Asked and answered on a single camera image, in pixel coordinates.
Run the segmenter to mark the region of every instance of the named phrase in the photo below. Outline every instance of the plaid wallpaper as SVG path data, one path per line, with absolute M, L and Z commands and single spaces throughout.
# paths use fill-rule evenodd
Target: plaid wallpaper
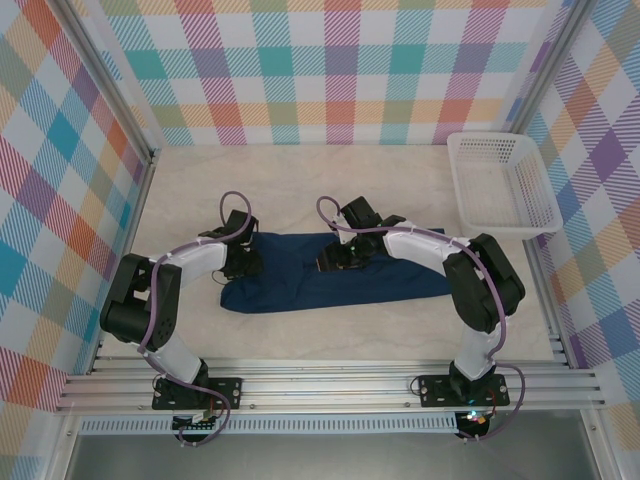
M 116 62 L 113 60 L 113 56 L 111 55 L 111 52 L 107 49 L 104 41 L 102 40 L 102 37 L 98 34 L 98 30 L 96 29 L 95 22 L 93 21 L 93 18 L 89 16 L 89 11 L 87 10 L 87 7 L 84 2 L 85 0 L 71 0 L 71 4 L 76 9 L 76 13 L 79 15 L 80 19 L 82 20 L 82 23 L 87 33 L 91 37 L 91 40 L 93 41 L 94 46 L 102 55 L 102 59 L 104 60 L 106 67 L 111 73 L 111 77 L 115 81 L 125 102 L 129 105 L 129 108 L 131 109 L 131 113 L 133 113 L 133 116 L 138 122 L 138 125 L 140 126 L 140 129 L 142 130 L 142 133 L 144 134 L 144 137 L 147 143 L 151 147 L 159 148 L 160 147 L 159 141 L 156 140 L 156 138 L 154 138 L 153 134 L 151 133 L 151 130 L 149 129 L 149 125 L 147 124 L 147 120 L 142 115 L 142 112 L 140 111 L 140 107 L 136 104 L 136 101 L 134 100 L 134 97 L 131 94 L 131 91 L 129 90 L 127 83 L 122 78 L 120 69 L 117 67 Z
M 640 0 L 601 0 L 529 135 L 564 228 L 540 237 L 571 343 L 640 472 Z
M 44 0 L 0 0 L 0 479 L 33 478 L 143 162 Z
M 428 144 L 499 129 L 572 3 L 100 0 L 171 145 Z M 548 9 L 558 20 L 535 59 Z

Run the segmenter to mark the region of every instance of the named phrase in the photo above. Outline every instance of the black bracket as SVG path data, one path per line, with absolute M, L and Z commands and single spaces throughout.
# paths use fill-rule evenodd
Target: black bracket
M 451 388 L 449 375 L 421 375 L 417 378 L 417 392 L 420 395 L 420 405 L 424 408 L 433 407 L 506 407 L 509 405 L 509 391 L 504 375 L 493 374 L 486 383 L 486 387 L 475 395 L 469 403 L 464 403 Z
M 209 378 L 203 382 L 202 386 L 227 397 L 231 410 L 240 408 L 242 378 Z M 209 410 L 211 408 L 211 395 L 199 394 L 195 390 L 177 385 L 166 378 L 159 378 L 155 382 L 154 390 L 151 402 L 153 410 Z M 224 408 L 224 404 L 219 398 L 214 399 L 213 405 L 215 410 Z
M 393 227 L 406 220 L 398 215 L 383 220 L 362 196 L 342 207 L 340 213 L 351 228 Z M 374 255 L 387 254 L 383 240 L 385 233 L 359 233 L 344 245 L 339 241 L 329 244 L 316 260 L 318 270 L 332 272 L 366 267 Z

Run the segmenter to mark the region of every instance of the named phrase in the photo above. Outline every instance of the white plastic basket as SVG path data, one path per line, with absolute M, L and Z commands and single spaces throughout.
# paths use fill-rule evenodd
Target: white plastic basket
M 527 240 L 562 216 L 535 142 L 524 135 L 454 133 L 447 139 L 462 231 Z

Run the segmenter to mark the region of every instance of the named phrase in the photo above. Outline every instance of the navy blue cloth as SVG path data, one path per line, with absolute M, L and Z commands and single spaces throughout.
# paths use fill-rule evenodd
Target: navy blue cloth
M 319 272 L 316 258 L 335 241 L 332 233 L 254 234 L 254 248 L 262 256 L 264 271 L 228 283 L 220 305 L 234 312 L 269 313 L 451 293 L 442 275 L 386 255 L 376 255 L 364 269 Z

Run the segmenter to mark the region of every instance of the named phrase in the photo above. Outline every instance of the aluminum rail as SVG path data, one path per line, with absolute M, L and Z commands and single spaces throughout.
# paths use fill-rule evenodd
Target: aluminum rail
M 142 133 L 138 121 L 135 119 L 127 101 L 122 96 L 118 85 L 111 76 L 109 67 L 104 62 L 102 55 L 95 47 L 91 36 L 76 12 L 70 0 L 48 0 L 51 11 L 57 17 L 64 28 L 67 37 L 76 48 L 82 64 L 91 74 L 98 90 L 107 100 L 111 110 L 120 122 L 131 145 L 136 149 L 140 158 L 151 163 L 155 146 L 150 145 Z
M 591 370 L 570 369 L 557 337 L 555 361 L 518 362 L 527 391 L 524 410 L 575 410 L 604 407 Z M 205 359 L 211 376 L 241 377 L 242 402 L 234 415 L 311 413 L 420 413 L 464 408 L 421 408 L 409 390 L 418 375 L 446 374 L 445 361 L 303 361 Z M 58 412 L 64 415 L 167 414 L 151 409 L 155 372 L 137 357 L 97 357 L 90 375 L 71 376 Z M 513 408 L 520 379 L 505 375 Z M 174 413 L 194 413 L 179 411 Z

